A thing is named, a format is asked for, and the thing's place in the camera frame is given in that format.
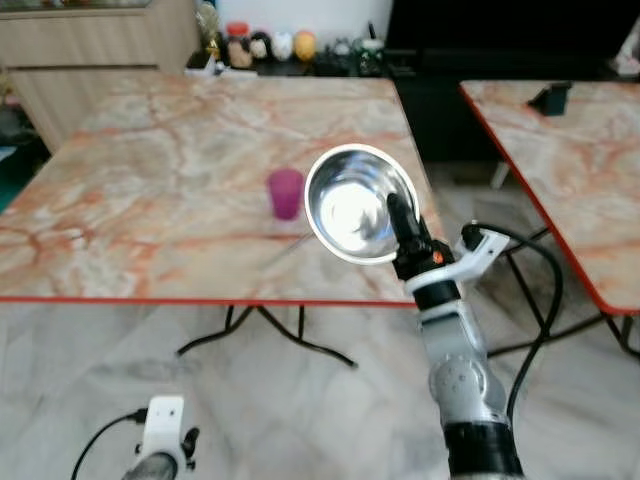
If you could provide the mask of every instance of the stainless steel bowl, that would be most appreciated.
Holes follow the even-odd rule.
[[[403,197],[420,218],[415,188],[398,162],[369,145],[341,145],[311,168],[305,210],[318,239],[338,257],[361,265],[385,263],[398,248],[387,210],[390,193]]]

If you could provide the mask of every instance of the tiled floor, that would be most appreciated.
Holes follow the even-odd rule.
[[[452,237],[473,217],[523,231],[540,225],[514,186],[455,185],[447,169],[429,176]],[[522,264],[548,302],[542,262],[523,254]],[[568,270],[567,277],[562,325],[595,312]],[[502,262],[467,297],[490,345],[535,333]],[[273,310],[294,326],[294,310]],[[286,342],[257,315],[233,336],[176,359],[177,347],[222,327],[221,307],[1,305],[0,478],[69,478],[97,428],[152,395],[176,392],[186,397],[185,427],[202,430],[197,469],[185,479],[448,478],[413,311],[323,308],[308,318],[309,338],[360,368]],[[493,361],[506,385],[521,360]],[[529,478],[640,479],[639,399],[640,365],[606,327],[546,348],[516,411]],[[120,478],[141,433],[132,424],[110,430],[79,478]]]

